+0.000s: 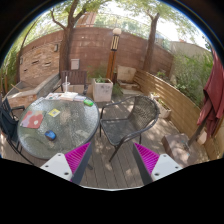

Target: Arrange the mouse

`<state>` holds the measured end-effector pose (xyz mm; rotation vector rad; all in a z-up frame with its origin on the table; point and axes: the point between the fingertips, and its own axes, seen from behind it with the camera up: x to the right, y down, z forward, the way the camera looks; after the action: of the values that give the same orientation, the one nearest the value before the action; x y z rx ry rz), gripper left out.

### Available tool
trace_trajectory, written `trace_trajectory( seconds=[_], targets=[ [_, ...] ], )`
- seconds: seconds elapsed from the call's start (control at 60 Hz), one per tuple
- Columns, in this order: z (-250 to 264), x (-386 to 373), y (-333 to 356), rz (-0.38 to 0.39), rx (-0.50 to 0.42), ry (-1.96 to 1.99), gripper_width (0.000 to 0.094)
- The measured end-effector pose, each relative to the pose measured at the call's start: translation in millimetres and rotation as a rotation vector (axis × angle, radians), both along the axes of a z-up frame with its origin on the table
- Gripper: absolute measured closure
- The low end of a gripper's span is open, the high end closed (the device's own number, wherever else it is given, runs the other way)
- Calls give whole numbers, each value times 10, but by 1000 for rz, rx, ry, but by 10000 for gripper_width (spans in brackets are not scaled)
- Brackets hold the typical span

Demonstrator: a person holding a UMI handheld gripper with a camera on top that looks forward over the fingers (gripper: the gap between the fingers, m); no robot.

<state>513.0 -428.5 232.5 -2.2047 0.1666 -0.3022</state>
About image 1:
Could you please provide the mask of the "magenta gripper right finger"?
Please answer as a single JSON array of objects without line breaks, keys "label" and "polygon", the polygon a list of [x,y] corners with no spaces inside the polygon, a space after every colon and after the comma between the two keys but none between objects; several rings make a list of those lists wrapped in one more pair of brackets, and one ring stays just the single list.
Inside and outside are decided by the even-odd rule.
[{"label": "magenta gripper right finger", "polygon": [[157,154],[138,143],[133,144],[133,155],[144,185],[182,169],[168,154]]}]

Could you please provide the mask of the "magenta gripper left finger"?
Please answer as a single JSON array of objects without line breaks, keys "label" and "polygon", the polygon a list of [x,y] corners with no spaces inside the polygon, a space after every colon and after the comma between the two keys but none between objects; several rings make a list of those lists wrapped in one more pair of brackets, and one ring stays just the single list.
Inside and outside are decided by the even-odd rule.
[{"label": "magenta gripper left finger", "polygon": [[57,153],[41,169],[79,185],[91,153],[91,143],[86,143],[66,154]]}]

